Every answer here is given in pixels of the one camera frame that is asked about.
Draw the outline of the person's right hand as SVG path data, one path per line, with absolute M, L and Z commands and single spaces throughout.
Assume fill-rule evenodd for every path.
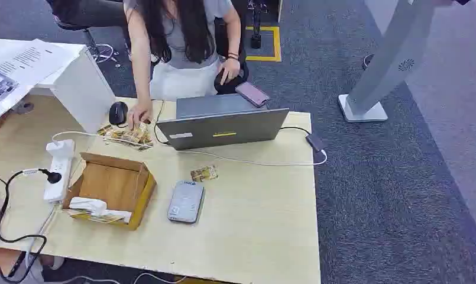
M 149 124 L 153 119 L 153 103 L 151 99 L 138 99 L 137 103 L 128 111 L 127 123 L 133 130 L 139 123 Z

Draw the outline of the person's left hand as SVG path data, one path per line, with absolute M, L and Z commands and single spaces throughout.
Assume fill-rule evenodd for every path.
M 218 75 L 220 76 L 220 85 L 224 85 L 225 83 L 233 80 L 239 74 L 241 69 L 241 64 L 238 59 L 234 57 L 227 58 L 221 65 L 219 66 Z

